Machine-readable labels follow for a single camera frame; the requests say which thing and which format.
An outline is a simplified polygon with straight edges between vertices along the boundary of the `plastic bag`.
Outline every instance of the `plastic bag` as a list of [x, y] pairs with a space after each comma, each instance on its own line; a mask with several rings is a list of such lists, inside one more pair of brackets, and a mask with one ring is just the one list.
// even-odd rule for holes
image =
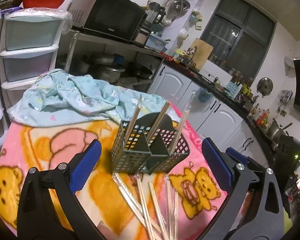
[[198, 99], [200, 102], [206, 103], [213, 98], [213, 94], [208, 92], [205, 88], [200, 88], [198, 90]]
[[12, 13], [6, 13], [5, 19], [22, 16], [47, 16], [57, 19], [65, 20], [62, 28], [62, 34], [67, 34], [72, 27], [72, 14], [63, 9], [51, 9], [51, 8], [27, 8], [18, 10]]

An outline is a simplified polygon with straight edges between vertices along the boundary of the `microwave oven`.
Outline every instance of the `microwave oven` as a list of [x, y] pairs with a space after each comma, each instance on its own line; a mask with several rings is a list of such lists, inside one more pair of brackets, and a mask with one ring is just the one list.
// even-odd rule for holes
[[143, 46], [150, 35], [143, 28], [147, 14], [130, 0], [73, 0], [69, 12], [73, 26], [87, 34]]

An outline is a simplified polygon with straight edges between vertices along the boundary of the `black mesh basket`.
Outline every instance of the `black mesh basket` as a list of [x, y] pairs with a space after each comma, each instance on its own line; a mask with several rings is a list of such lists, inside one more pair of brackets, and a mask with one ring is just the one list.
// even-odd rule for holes
[[126, 145], [124, 145], [124, 136], [129, 121], [121, 121], [111, 151], [112, 172], [168, 173], [189, 155], [190, 149], [183, 135], [174, 152], [172, 154], [168, 152], [176, 130], [167, 114], [149, 141], [149, 145], [147, 144], [146, 135], [158, 115], [159, 113], [151, 113], [137, 119]]

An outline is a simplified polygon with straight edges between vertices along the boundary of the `window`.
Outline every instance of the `window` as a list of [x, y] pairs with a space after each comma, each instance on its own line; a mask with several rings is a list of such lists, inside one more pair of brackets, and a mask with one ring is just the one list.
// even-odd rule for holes
[[222, 0], [201, 39], [213, 46], [213, 62], [254, 79], [269, 47], [274, 22], [243, 0]]

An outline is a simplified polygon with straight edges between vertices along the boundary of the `black countertop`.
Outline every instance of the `black countertop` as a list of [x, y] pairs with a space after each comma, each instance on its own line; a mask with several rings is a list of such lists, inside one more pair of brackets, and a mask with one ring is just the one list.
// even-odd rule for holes
[[206, 88], [210, 93], [212, 93], [216, 98], [218, 98], [221, 102], [229, 106], [232, 110], [234, 110], [249, 126], [252, 134], [256, 137], [267, 161], [269, 167], [273, 164], [274, 151], [271, 148], [271, 141], [269, 138], [262, 132], [260, 127], [255, 123], [254, 120], [248, 118], [248, 111], [239, 105], [237, 102], [229, 98], [225, 93], [221, 93], [218, 91], [214, 84], [209, 80], [202, 77], [199, 73], [192, 71], [190, 69], [185, 68], [184, 66], [175, 63], [173, 61], [165, 60], [164, 63], [178, 71], [179, 73], [185, 75], [187, 78], [191, 79], [191, 81], [197, 83], [199, 86]]

